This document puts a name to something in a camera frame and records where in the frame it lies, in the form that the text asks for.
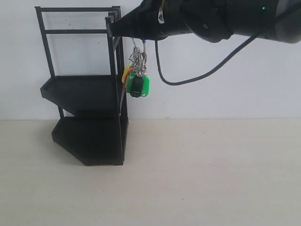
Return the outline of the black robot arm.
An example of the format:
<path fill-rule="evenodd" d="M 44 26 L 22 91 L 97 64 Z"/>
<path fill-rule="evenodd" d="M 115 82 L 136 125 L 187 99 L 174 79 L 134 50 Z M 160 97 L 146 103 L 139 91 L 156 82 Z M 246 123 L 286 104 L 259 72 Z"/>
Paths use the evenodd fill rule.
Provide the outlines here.
<path fill-rule="evenodd" d="M 144 0 L 110 25 L 114 36 L 163 40 L 193 33 L 218 43 L 232 35 L 295 44 L 301 40 L 299 0 Z"/>

